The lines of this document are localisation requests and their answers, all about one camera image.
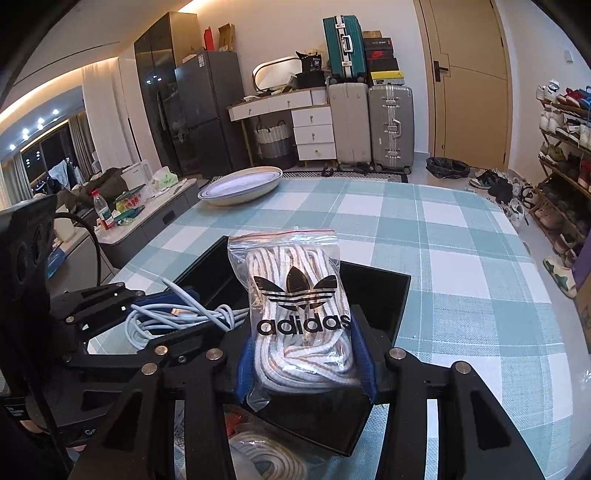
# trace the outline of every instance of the plastic zip bag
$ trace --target plastic zip bag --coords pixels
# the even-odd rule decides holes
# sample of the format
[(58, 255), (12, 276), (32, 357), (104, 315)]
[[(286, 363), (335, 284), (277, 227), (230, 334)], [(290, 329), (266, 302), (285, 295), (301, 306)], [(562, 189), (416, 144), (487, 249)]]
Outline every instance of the plastic zip bag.
[(259, 385), (285, 394), (358, 386), (335, 232), (230, 237), (228, 254), (248, 290)]

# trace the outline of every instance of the door handle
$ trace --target door handle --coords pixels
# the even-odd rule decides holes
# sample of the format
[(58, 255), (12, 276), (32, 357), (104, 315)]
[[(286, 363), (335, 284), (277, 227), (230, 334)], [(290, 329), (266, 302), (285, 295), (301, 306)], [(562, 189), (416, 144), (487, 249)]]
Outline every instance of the door handle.
[(440, 67), (437, 60), (433, 61), (433, 70), (435, 71), (436, 82), (441, 82), (441, 72), (449, 72), (448, 68)]

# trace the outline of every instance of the table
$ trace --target table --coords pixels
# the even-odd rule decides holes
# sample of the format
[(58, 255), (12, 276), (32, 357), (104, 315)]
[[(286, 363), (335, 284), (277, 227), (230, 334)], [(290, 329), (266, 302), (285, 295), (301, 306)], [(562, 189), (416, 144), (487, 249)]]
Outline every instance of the table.
[[(341, 258), (412, 276), (396, 345), (424, 362), (467, 360), (501, 402), (547, 478), (565, 476), (573, 412), (569, 365), (536, 266), (500, 208), (469, 192), (384, 181), (284, 179), (244, 205), (199, 202), (114, 281), (155, 293), (222, 235), (332, 228)], [(122, 325), (90, 351), (132, 352)], [(426, 478), (437, 472), (437, 407), (428, 408)], [(314, 478), (373, 478), (387, 408), (374, 407), (351, 458)]]

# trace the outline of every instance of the black trash bag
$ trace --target black trash bag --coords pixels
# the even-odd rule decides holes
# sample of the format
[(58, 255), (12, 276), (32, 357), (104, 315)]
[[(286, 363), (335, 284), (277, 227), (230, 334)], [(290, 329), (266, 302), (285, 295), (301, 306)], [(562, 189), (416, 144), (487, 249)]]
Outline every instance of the black trash bag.
[(429, 157), (427, 170), (438, 179), (465, 179), (470, 174), (464, 162), (444, 157)]

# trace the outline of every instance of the plastic bottle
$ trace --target plastic bottle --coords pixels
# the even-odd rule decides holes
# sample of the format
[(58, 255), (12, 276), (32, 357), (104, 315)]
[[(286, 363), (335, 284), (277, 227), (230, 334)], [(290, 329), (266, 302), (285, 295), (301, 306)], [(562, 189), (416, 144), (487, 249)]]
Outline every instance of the plastic bottle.
[(99, 215), (100, 222), (105, 227), (105, 230), (115, 226), (115, 220), (113, 220), (113, 215), (111, 214), (111, 210), (107, 205), (105, 199), (101, 196), (98, 190), (92, 191), (92, 197), (95, 201), (95, 210), (96, 213)]

